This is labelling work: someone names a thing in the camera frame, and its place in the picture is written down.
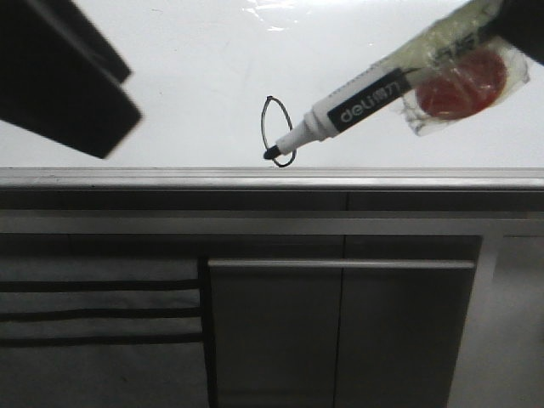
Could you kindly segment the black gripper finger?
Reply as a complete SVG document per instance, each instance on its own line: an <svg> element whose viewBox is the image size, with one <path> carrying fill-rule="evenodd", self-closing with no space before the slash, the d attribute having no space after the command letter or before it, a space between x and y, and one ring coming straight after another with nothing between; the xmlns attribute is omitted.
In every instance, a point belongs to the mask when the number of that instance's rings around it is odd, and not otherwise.
<svg viewBox="0 0 544 408"><path fill-rule="evenodd" d="M1 118L98 158L142 115L131 70L72 1L1 3Z"/></svg>
<svg viewBox="0 0 544 408"><path fill-rule="evenodd" d="M497 34L543 65L543 0L506 0L496 19Z"/></svg>

